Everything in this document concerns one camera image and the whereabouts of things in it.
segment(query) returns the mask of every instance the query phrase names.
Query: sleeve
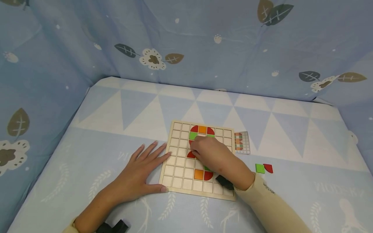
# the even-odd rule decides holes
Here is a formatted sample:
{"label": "sleeve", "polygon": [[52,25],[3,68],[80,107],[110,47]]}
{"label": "sleeve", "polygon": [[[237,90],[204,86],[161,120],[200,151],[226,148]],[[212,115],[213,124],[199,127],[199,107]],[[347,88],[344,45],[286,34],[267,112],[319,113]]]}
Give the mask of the sleeve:
{"label": "sleeve", "polygon": [[304,221],[262,179],[256,175],[246,190],[235,191],[255,212],[268,233],[311,233]]}

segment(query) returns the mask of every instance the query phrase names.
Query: wooden grid puzzle board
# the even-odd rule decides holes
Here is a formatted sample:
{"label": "wooden grid puzzle board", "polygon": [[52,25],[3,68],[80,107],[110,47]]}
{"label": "wooden grid puzzle board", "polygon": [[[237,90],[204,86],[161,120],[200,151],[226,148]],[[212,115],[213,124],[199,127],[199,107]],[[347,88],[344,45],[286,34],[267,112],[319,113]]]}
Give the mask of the wooden grid puzzle board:
{"label": "wooden grid puzzle board", "polygon": [[214,137],[230,151],[235,146],[233,129],[174,120],[166,148],[171,156],[162,165],[159,183],[172,192],[235,201],[234,191],[222,187],[215,180],[218,174],[203,166],[190,151],[196,136]]}

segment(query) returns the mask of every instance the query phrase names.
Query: flower print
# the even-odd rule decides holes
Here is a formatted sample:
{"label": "flower print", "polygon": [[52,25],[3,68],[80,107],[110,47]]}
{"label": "flower print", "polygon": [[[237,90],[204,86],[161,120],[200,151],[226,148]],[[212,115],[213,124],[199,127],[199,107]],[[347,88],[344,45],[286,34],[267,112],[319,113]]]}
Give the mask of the flower print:
{"label": "flower print", "polygon": [[315,92],[315,93],[321,91],[322,89],[324,89],[325,87],[330,85],[334,80],[336,80],[338,78],[338,76],[330,76],[329,78],[326,78],[326,79],[324,79],[320,82],[312,83],[311,84],[311,88],[313,88],[312,91]]}
{"label": "flower print", "polygon": [[143,57],[140,57],[140,62],[144,66],[148,66],[152,70],[164,70],[166,64],[162,61],[162,56],[155,49],[144,49],[142,54]]}
{"label": "flower print", "polygon": [[9,141],[0,141],[0,176],[7,169],[14,170],[24,164],[29,149],[30,145],[26,140],[19,140],[13,144]]}

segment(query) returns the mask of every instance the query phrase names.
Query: green tile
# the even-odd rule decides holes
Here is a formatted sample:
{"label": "green tile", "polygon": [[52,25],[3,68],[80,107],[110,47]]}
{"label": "green tile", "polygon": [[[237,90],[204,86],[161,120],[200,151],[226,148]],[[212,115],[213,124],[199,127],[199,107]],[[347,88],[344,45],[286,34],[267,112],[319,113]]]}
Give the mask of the green tile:
{"label": "green tile", "polygon": [[189,133],[189,140],[194,140],[197,137],[198,133],[190,132]]}
{"label": "green tile", "polygon": [[255,168],[256,168],[256,171],[257,173],[266,173],[266,170],[264,169],[264,165],[263,164],[255,164]]}

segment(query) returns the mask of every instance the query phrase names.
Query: left hand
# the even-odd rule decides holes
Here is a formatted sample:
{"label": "left hand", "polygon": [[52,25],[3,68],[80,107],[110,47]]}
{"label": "left hand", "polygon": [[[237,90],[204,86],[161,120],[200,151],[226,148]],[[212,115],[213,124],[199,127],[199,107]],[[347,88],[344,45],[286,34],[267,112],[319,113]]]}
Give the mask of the left hand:
{"label": "left hand", "polygon": [[169,152],[158,157],[166,148],[167,144],[164,143],[152,152],[152,150],[157,146],[157,143],[157,141],[153,142],[144,152],[142,151],[145,146],[142,144],[135,153],[133,153],[127,166],[119,176],[101,191],[108,201],[117,205],[123,202],[136,200],[146,194],[168,192],[168,188],[164,185],[146,184],[146,179],[149,174],[168,159],[171,154]]}

